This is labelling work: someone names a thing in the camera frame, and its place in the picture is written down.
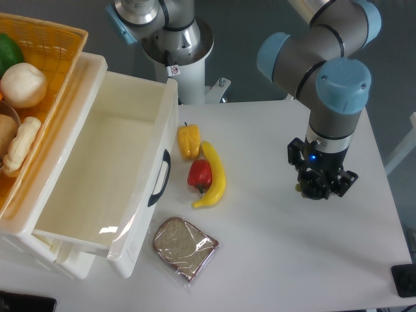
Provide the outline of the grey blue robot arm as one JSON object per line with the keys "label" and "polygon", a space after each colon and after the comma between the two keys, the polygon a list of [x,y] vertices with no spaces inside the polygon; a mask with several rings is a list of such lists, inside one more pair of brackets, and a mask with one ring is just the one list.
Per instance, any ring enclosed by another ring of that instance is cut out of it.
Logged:
{"label": "grey blue robot arm", "polygon": [[370,1],[293,1],[309,24],[293,38],[277,32],[257,54],[259,71],[310,111],[304,139],[293,139],[288,161],[301,195],[311,200],[343,196],[357,175],[343,167],[372,84],[364,63],[351,55],[377,37],[382,19]]}

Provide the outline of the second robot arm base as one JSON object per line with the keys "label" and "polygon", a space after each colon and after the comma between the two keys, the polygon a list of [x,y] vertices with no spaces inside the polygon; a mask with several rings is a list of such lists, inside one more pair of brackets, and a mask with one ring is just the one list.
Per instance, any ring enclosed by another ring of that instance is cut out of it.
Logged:
{"label": "second robot arm base", "polygon": [[230,80],[205,84],[205,61],[214,47],[210,26],[195,15],[194,1],[111,1],[106,12],[126,44],[140,44],[156,80],[177,82],[185,105],[223,103]]}

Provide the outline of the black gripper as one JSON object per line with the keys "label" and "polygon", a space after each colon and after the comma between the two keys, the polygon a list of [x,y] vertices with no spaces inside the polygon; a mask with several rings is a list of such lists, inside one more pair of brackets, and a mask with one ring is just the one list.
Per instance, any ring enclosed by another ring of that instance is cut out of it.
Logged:
{"label": "black gripper", "polygon": [[298,172],[297,181],[302,178],[315,181],[322,190],[322,199],[332,194],[342,198],[358,179],[355,172],[343,168],[346,153],[346,150],[326,153],[318,150],[316,141],[299,138],[294,138],[287,146],[288,162]]}

